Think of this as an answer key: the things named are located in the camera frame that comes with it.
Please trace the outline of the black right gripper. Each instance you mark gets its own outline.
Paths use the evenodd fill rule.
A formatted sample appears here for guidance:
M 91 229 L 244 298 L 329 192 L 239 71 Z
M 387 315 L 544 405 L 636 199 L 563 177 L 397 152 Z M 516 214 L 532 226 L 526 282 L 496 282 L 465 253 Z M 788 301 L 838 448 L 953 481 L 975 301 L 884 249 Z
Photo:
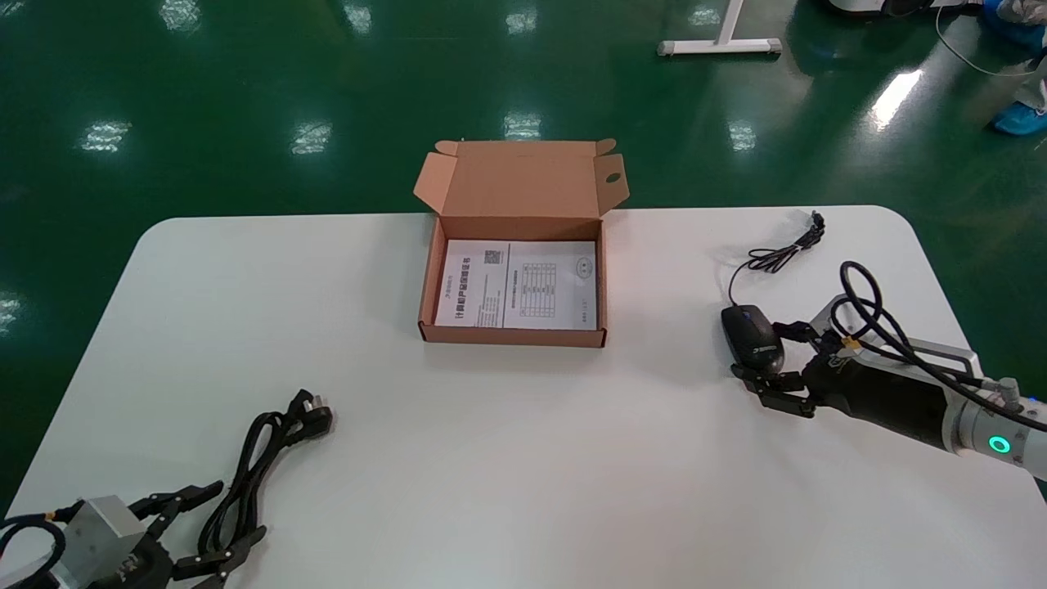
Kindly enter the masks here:
M 793 342 L 821 342 L 821 333 L 804 321 L 774 323 L 773 331 L 778 338 Z M 767 409 L 811 420 L 816 406 L 831 407 L 852 420 L 938 450 L 954 451 L 945 432 L 946 392 L 935 380 L 890 371 L 870 365 L 860 355 L 843 352 L 816 355 L 802 373 L 759 373 L 740 364 L 730 365 L 730 372 Z M 802 391 L 809 398 L 798 395 Z

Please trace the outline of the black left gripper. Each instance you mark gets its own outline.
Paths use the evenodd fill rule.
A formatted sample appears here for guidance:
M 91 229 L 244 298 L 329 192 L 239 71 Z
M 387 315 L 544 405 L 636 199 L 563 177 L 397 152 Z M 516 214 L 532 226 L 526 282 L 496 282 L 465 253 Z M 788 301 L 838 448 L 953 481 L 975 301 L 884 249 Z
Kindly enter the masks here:
M 152 493 L 128 507 L 136 519 L 153 517 L 146 535 L 160 540 L 174 519 L 182 512 L 196 509 L 220 495 L 224 483 L 219 480 L 206 486 L 190 485 L 176 492 Z M 169 582 L 202 577 L 193 588 L 224 588 L 226 582 L 267 533 L 259 526 L 221 551 L 183 558 L 174 563 L 160 543 L 141 543 L 124 559 L 116 573 L 105 577 L 105 588 L 168 588 Z

